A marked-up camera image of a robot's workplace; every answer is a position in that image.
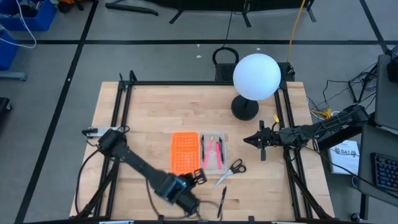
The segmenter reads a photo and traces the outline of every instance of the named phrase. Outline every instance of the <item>white globe lamp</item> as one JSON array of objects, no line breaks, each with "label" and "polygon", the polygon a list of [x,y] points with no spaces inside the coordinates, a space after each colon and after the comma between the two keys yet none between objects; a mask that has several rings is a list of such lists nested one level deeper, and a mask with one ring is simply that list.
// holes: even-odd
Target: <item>white globe lamp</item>
[{"label": "white globe lamp", "polygon": [[232,101],[232,114],[243,121],[253,119],[259,111],[257,100],[274,94],[280,79],[278,63],[270,56],[252,54],[244,57],[234,70],[234,86],[240,95]]}]

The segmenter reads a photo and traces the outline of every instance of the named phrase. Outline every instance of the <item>wooden table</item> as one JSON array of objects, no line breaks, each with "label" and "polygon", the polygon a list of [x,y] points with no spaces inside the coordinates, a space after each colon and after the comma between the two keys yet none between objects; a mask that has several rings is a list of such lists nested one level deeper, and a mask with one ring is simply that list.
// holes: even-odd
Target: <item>wooden table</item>
[{"label": "wooden table", "polygon": [[[110,125],[117,86],[115,82],[102,84],[93,126]],[[288,83],[288,87],[295,124],[312,123],[303,83]],[[250,121],[240,121],[230,110],[231,102],[237,95],[233,86],[133,86],[127,118],[127,125],[131,129],[126,134],[127,143],[148,163],[169,172],[170,142],[174,132],[225,133],[228,166],[241,158],[248,168],[247,172],[228,177],[217,189],[213,189],[213,185],[220,175],[207,175],[208,183],[194,188],[193,193],[201,200],[219,203],[223,187],[228,186],[223,207],[224,220],[247,220],[251,215],[258,221],[294,220],[282,148],[267,148],[267,160],[260,161],[260,152],[243,142],[245,137],[258,130],[260,119],[264,120],[266,126],[272,126],[276,114],[275,99],[271,96],[259,101],[258,115]],[[121,102],[119,122],[124,96]],[[282,105],[287,120],[283,101]],[[85,158],[94,150],[87,145]],[[309,191],[325,211],[334,216],[320,156],[308,149],[301,150],[301,153]],[[95,155],[81,175],[78,196],[80,209],[98,188],[103,159],[102,154]],[[304,217],[302,196],[298,188],[297,191]],[[163,215],[183,215],[177,206],[170,206],[153,192],[152,196]],[[104,214],[107,199],[106,192],[101,214]],[[203,218],[216,220],[217,209],[214,206],[201,205],[200,211]],[[120,166],[112,219],[157,219],[150,207],[144,178],[126,164]]]}]

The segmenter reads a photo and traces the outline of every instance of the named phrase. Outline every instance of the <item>blue bin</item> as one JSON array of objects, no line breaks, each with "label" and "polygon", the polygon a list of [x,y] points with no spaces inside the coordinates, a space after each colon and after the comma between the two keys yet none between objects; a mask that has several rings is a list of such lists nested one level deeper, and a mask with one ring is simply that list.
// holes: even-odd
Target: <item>blue bin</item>
[{"label": "blue bin", "polygon": [[[0,30],[0,37],[8,42],[17,43],[5,30]],[[0,70],[8,70],[17,53],[18,46],[0,40]]]},{"label": "blue bin", "polygon": [[[44,0],[43,5],[40,7],[39,12],[35,17],[24,17],[25,23],[31,31],[45,31],[51,26],[56,13],[55,6],[50,2],[50,0]],[[26,28],[22,24],[19,17],[0,18],[0,24],[4,26],[7,30],[21,30],[26,31]]]},{"label": "blue bin", "polygon": [[16,0],[0,0],[0,13],[5,15],[13,15],[18,13],[18,5]]}]

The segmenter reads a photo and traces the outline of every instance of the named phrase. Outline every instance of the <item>pink pen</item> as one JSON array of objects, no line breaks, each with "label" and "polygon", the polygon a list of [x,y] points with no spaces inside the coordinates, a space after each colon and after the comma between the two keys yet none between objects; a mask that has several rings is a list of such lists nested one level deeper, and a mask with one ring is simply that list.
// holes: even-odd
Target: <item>pink pen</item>
[{"label": "pink pen", "polygon": [[221,165],[221,154],[220,154],[220,151],[222,149],[220,149],[220,144],[218,142],[216,142],[216,150],[217,150],[218,169],[221,169],[222,165]]},{"label": "pink pen", "polygon": [[213,144],[213,137],[210,138],[209,146],[208,146],[207,152],[206,152],[205,161],[203,162],[203,168],[206,167],[206,165],[207,165],[207,160],[209,159],[212,144]]}]

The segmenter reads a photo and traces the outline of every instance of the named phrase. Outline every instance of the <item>yellow cable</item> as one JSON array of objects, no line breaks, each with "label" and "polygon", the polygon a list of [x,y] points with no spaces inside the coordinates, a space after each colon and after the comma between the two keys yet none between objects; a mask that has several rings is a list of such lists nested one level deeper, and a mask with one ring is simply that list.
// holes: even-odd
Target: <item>yellow cable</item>
[{"label": "yellow cable", "polygon": [[296,32],[296,27],[297,27],[297,24],[299,23],[300,15],[301,15],[301,12],[303,11],[304,3],[305,3],[305,0],[303,0],[303,2],[301,3],[300,10],[297,15],[297,19],[294,22],[292,36],[290,37],[290,42],[289,42],[289,54],[287,55],[287,62],[290,62],[290,54],[292,53],[292,42],[293,42],[293,38],[294,38],[294,33]]}]

